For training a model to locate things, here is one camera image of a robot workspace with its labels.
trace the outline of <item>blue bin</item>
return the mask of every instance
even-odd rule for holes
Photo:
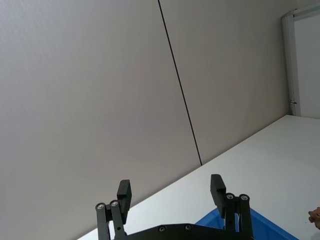
[[[251,209],[251,220],[253,237],[255,240],[298,240],[298,238],[278,227],[253,209]],[[223,229],[225,220],[221,219],[219,211],[216,208],[215,210],[209,212],[196,224],[205,227]]]

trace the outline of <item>white table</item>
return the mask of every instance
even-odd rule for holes
[[[216,208],[211,174],[222,176],[227,192],[248,194],[251,208],[295,237],[320,239],[308,221],[308,211],[320,206],[320,120],[289,115],[132,207],[126,232],[200,220]],[[97,229],[80,238],[97,239]]]

